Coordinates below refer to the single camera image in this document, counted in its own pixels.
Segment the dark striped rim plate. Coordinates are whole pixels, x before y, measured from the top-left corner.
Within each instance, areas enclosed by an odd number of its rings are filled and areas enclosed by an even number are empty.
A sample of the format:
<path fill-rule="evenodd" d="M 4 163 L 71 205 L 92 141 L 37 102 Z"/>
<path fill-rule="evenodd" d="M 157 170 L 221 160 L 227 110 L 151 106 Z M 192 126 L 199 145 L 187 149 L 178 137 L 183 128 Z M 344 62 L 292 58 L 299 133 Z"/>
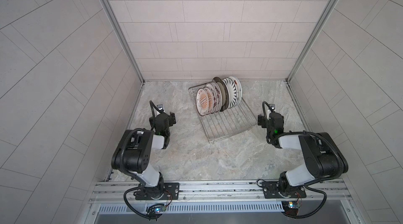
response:
<path fill-rule="evenodd" d="M 223 80 L 221 78 L 215 77 L 213 80 L 218 84 L 218 86 L 220 88 L 220 91 L 221 91 L 222 105 L 221 105 L 220 112 L 223 112 L 226 109 L 228 109 L 228 107 L 229 107 L 228 89 L 227 89 L 227 86 L 225 85 L 225 83 L 223 82 Z"/>

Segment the left green circuit board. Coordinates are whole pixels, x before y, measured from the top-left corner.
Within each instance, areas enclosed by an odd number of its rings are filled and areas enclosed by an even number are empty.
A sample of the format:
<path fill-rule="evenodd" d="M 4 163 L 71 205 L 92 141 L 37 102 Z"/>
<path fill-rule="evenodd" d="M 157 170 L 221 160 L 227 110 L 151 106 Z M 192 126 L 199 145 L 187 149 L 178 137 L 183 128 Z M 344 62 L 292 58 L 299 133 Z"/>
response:
<path fill-rule="evenodd" d="M 148 208 L 148 215 L 159 216 L 166 211 L 166 206 L 164 204 L 155 204 Z"/>

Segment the green circuit board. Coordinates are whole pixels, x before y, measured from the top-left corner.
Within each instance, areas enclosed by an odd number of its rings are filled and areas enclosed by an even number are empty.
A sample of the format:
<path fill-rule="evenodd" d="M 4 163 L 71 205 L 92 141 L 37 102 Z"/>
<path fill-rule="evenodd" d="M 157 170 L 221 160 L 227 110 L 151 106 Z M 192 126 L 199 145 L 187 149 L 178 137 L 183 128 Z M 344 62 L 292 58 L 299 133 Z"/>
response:
<path fill-rule="evenodd" d="M 301 207 L 298 201 L 283 201 L 281 203 L 284 210 L 283 212 L 284 215 L 290 215 L 290 216 L 298 215 L 299 209 Z"/>
<path fill-rule="evenodd" d="M 148 208 L 148 215 L 159 216 L 166 211 L 166 206 L 164 204 L 155 204 Z"/>

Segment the right green circuit board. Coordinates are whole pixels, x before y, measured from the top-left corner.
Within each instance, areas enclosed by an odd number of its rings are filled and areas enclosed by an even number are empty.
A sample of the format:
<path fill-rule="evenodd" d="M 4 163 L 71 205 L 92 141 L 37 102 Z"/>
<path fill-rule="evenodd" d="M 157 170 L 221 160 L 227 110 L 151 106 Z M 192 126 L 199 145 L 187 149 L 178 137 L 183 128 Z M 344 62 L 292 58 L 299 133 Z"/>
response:
<path fill-rule="evenodd" d="M 283 212 L 284 215 L 290 215 L 290 216 L 298 215 L 299 209 L 301 207 L 298 201 L 283 201 L 281 203 L 284 210 Z"/>

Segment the front orange sunburst plate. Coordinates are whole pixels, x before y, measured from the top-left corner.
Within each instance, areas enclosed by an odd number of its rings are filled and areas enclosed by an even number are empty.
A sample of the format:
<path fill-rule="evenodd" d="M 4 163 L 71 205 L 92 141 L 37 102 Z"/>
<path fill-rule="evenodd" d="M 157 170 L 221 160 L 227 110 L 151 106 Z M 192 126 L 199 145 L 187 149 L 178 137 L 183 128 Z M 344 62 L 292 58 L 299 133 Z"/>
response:
<path fill-rule="evenodd" d="M 207 114 L 209 100 L 204 88 L 199 88 L 196 92 L 196 109 L 198 114 L 203 117 Z"/>

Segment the white watermelon plate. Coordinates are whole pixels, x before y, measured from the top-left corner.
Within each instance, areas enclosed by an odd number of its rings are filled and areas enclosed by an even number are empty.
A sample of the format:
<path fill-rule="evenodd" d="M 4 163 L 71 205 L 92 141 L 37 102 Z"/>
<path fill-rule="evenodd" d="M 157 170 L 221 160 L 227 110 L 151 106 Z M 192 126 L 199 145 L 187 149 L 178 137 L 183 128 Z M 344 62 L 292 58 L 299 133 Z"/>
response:
<path fill-rule="evenodd" d="M 236 104 L 235 104 L 235 106 L 237 106 L 241 102 L 242 86 L 241 86 L 241 83 L 240 83 L 238 78 L 236 78 L 234 76 L 229 76 L 229 78 L 233 80 L 233 82 L 235 83 L 236 88 L 237 88 L 238 95 L 237 95 L 237 101 L 236 101 Z"/>

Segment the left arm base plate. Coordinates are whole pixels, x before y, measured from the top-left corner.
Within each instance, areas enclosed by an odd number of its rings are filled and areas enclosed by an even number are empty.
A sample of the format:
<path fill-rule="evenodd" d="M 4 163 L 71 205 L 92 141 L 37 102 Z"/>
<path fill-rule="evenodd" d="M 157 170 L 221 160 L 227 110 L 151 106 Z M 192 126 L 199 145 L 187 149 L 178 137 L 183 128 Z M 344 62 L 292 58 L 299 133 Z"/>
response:
<path fill-rule="evenodd" d="M 142 187 L 134 192 L 136 200 L 177 200 L 179 183 L 159 183 L 155 187 Z"/>

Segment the white blue radial plate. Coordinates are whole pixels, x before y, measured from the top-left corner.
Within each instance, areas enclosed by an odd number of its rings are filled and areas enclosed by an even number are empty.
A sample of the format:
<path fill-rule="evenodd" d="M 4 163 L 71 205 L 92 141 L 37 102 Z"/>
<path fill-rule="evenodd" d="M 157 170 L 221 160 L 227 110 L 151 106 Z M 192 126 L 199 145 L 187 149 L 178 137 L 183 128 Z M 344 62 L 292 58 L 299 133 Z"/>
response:
<path fill-rule="evenodd" d="M 226 85 L 229 94 L 229 108 L 232 108 L 238 104 L 239 99 L 238 88 L 235 84 L 235 81 L 230 77 L 225 78 L 223 82 Z"/>

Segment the aluminium front rail frame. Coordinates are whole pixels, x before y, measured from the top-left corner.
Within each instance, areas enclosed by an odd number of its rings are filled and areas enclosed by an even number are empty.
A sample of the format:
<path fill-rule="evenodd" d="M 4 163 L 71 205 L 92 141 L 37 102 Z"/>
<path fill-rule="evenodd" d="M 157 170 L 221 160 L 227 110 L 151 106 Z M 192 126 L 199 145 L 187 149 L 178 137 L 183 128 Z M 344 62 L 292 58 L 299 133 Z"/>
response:
<path fill-rule="evenodd" d="M 321 192 L 327 194 L 326 203 L 341 203 L 342 213 L 347 215 L 351 224 L 364 223 L 361 214 L 351 197 L 343 179 L 335 179 L 311 185 L 306 198 L 265 199 L 263 190 L 253 180 L 241 181 L 178 181 L 177 200 L 136 200 L 133 193 L 128 194 L 128 202 L 140 212 L 157 203 L 169 203 L 168 214 L 219 213 L 219 212 L 281 212 L 283 201 L 298 201 L 301 206 L 313 200 L 322 201 Z"/>

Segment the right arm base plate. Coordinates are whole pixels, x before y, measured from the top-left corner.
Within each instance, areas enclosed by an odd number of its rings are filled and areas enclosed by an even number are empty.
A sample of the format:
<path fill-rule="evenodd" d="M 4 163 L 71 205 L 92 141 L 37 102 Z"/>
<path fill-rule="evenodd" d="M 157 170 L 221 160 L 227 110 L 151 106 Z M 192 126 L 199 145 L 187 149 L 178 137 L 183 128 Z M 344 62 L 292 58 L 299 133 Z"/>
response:
<path fill-rule="evenodd" d="M 280 191 L 277 181 L 261 181 L 258 186 L 262 188 L 265 199 L 271 198 L 306 198 L 304 187 L 289 187 L 285 191 Z"/>

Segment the orange sunburst plate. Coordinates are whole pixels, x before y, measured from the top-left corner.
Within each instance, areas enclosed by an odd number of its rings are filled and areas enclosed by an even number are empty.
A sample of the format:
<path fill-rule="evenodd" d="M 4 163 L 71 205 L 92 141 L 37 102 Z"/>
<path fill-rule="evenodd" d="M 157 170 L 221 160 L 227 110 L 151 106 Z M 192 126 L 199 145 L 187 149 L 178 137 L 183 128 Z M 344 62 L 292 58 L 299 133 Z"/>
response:
<path fill-rule="evenodd" d="M 208 98 L 208 109 L 207 109 L 207 115 L 211 114 L 213 112 L 214 108 L 214 96 L 209 87 L 204 87 L 205 92 L 207 93 L 207 98 Z"/>
<path fill-rule="evenodd" d="M 198 114 L 203 117 L 207 114 L 209 100 L 204 88 L 199 88 L 196 92 L 196 109 Z"/>

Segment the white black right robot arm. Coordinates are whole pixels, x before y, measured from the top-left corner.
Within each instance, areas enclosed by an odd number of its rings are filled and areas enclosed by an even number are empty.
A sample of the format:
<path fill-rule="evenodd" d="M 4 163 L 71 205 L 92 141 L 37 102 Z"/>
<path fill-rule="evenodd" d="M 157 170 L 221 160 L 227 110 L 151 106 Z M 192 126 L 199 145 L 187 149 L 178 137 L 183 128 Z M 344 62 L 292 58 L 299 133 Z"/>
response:
<path fill-rule="evenodd" d="M 304 161 L 298 167 L 282 172 L 276 188 L 283 198 L 299 195 L 305 186 L 339 178 L 347 173 L 348 163 L 329 134 L 285 132 L 284 117 L 271 112 L 258 115 L 258 125 L 267 130 L 267 143 L 279 149 L 302 152 Z"/>

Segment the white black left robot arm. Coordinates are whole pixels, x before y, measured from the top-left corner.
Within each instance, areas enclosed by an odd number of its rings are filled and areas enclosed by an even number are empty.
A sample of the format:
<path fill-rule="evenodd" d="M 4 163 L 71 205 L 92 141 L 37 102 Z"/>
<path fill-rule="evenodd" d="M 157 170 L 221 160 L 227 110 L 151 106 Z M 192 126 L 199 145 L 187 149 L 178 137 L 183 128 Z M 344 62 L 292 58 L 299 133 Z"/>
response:
<path fill-rule="evenodd" d="M 170 127 L 176 124 L 174 113 L 160 113 L 150 118 L 151 130 L 126 130 L 111 159 L 112 169 L 140 182 L 137 200 L 159 200 L 166 196 L 163 175 L 150 164 L 152 149 L 166 149 L 170 142 Z"/>

